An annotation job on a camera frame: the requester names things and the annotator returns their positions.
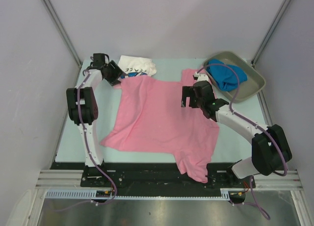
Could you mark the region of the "pink t shirt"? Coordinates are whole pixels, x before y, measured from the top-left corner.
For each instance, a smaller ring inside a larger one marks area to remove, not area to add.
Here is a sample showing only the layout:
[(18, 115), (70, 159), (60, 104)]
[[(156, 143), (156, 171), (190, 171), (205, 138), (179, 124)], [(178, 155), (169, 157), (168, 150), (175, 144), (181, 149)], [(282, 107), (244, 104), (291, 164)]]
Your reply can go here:
[(147, 75), (122, 79), (115, 124), (101, 145), (119, 151), (172, 154), (181, 174), (206, 183), (219, 126), (200, 109), (181, 106), (182, 87), (194, 83), (195, 72), (183, 70), (180, 81)]

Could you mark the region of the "blue t shirt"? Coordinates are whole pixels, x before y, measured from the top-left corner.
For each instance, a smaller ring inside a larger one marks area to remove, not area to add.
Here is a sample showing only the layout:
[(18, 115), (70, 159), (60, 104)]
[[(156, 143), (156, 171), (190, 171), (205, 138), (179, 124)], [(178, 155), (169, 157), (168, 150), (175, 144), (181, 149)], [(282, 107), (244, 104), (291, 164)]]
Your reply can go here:
[(238, 83), (248, 79), (246, 73), (238, 66), (225, 64), (217, 59), (212, 59), (207, 64), (207, 72), (221, 91), (232, 91), (238, 87)]

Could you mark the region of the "grey plastic tray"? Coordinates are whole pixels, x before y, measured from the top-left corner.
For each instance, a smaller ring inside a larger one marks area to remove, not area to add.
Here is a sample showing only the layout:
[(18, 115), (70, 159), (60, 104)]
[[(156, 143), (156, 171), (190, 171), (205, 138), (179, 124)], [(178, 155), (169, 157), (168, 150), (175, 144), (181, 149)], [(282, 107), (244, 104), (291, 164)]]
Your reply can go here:
[(229, 100), (243, 102), (266, 85), (264, 77), (232, 51), (222, 51), (203, 63), (212, 84)]

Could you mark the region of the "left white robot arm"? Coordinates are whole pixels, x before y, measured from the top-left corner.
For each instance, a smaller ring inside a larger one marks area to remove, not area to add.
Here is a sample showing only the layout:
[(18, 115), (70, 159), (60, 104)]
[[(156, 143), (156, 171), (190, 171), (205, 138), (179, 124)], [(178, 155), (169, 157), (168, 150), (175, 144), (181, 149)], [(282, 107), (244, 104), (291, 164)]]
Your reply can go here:
[(85, 165), (94, 167), (104, 162), (97, 137), (99, 110), (94, 91), (104, 80), (110, 86), (120, 84), (120, 77), (124, 72), (107, 54), (94, 53), (91, 63), (82, 74), (83, 81), (78, 86), (66, 90), (68, 115), (77, 125), (82, 137)]

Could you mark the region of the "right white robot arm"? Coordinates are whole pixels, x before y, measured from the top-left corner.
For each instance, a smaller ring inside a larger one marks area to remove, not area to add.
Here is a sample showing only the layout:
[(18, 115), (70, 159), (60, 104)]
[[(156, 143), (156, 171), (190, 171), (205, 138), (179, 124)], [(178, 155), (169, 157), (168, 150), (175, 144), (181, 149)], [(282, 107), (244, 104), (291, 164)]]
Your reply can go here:
[(231, 187), (238, 187), (248, 176), (278, 175), (280, 168), (284, 170), (283, 176), (287, 174), (292, 153), (281, 126), (260, 125), (232, 110), (229, 102), (215, 97), (212, 85), (206, 80), (182, 87), (181, 106), (201, 109), (207, 119), (226, 125), (251, 144), (251, 157), (229, 168), (226, 181)]

